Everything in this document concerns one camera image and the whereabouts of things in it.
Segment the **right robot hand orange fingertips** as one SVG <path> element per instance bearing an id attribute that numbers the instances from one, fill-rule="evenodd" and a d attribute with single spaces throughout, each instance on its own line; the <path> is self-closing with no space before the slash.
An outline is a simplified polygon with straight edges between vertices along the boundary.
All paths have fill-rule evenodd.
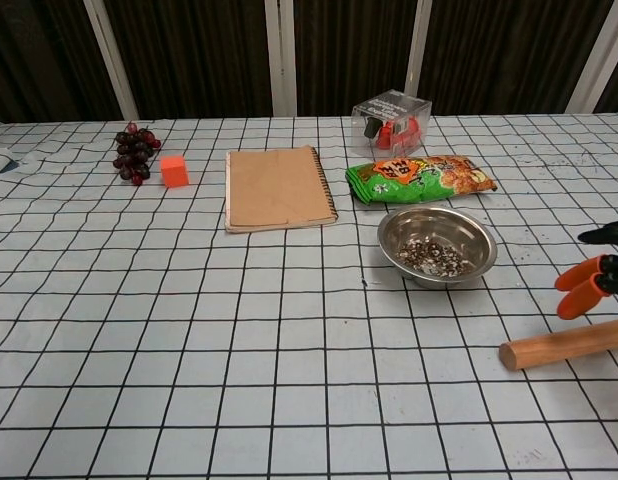
<path id="1" fill-rule="evenodd" d="M 580 242 L 618 247 L 618 221 L 580 233 Z M 618 255 L 589 258 L 561 274 L 554 287 L 566 295 L 557 307 L 563 320 L 573 320 L 593 309 L 603 298 L 618 296 Z"/>

